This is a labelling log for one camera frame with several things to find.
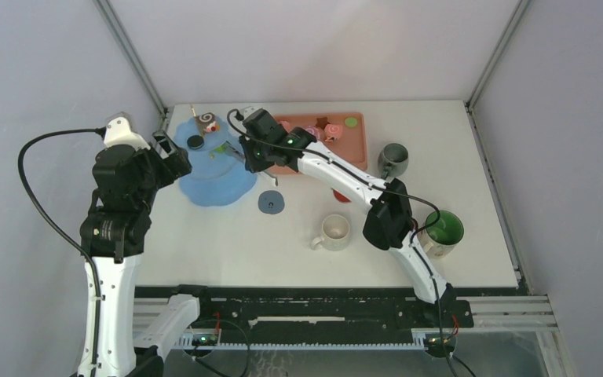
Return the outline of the green swirl roll cake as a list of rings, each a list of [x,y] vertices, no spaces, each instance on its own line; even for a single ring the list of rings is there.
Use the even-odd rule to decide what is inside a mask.
[[[217,146],[210,153],[210,158],[211,159],[215,159],[218,156],[227,156],[229,154],[229,152],[227,151],[227,149],[228,149],[228,145],[226,143]]]

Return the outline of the light pink swirl roll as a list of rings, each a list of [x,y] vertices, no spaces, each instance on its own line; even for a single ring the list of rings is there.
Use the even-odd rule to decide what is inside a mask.
[[[324,141],[326,143],[333,143],[339,140],[344,131],[344,127],[341,124],[328,123],[324,129]]]

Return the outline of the black round cookie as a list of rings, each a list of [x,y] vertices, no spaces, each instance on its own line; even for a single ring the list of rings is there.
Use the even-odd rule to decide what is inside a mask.
[[[192,135],[186,140],[186,145],[190,150],[199,150],[205,144],[204,138],[201,135]]]

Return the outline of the blue three-tier cake stand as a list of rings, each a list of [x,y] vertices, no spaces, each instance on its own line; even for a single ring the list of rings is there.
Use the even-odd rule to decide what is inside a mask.
[[[230,132],[228,123],[217,116],[221,125],[218,132],[206,134],[203,138],[204,146],[199,150],[190,150],[186,140],[192,135],[199,135],[196,127],[195,116],[177,126],[174,142],[188,153],[188,160],[192,165],[192,172],[180,178],[181,191],[189,200],[201,207],[222,207],[234,203],[256,183],[256,175],[247,171],[240,161],[231,156],[218,156],[210,158],[214,148],[226,141],[239,143],[239,138]]]

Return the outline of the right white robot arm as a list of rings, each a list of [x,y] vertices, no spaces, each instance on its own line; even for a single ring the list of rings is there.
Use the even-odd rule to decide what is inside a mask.
[[[441,327],[453,317],[451,302],[457,294],[418,240],[422,228],[413,218],[414,196],[408,195],[402,181],[386,181],[358,169],[301,127],[286,130],[263,108],[232,109],[227,121],[243,126],[238,132],[246,170],[259,173],[273,166],[288,167],[342,194],[365,213],[362,234],[367,242],[400,261],[415,297],[425,302],[426,323]]]

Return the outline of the metal serving tongs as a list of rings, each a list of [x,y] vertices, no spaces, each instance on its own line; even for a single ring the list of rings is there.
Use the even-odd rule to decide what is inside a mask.
[[[256,160],[254,154],[250,149],[244,149],[242,145],[238,143],[232,143],[226,141],[222,145],[224,154],[231,156],[243,163],[245,169],[253,174],[264,175],[265,179],[272,184],[274,187],[279,186],[278,177],[269,171],[271,165],[265,165],[264,162]]]

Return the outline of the dark green ceramic mug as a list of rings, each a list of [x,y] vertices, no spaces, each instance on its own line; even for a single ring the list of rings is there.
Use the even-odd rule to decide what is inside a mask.
[[[398,178],[408,167],[409,153],[405,146],[398,143],[387,144],[378,155],[380,178]]]

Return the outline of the brown swirl roll cake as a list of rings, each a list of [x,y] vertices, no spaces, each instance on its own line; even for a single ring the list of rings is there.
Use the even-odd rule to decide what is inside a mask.
[[[217,120],[217,116],[213,112],[206,112],[195,116],[196,127],[199,135],[204,137],[206,134],[218,132],[221,125]]]

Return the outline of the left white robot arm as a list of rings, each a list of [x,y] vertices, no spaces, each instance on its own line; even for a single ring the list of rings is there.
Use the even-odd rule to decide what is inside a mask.
[[[122,112],[100,132],[105,148],[92,169],[97,184],[80,226],[80,247],[89,259],[86,337],[78,376],[161,376],[164,362],[192,324],[207,326],[213,305],[181,294],[139,335],[133,333],[137,271],[151,226],[156,193],[190,174],[188,153],[162,130],[154,143],[132,131]]]

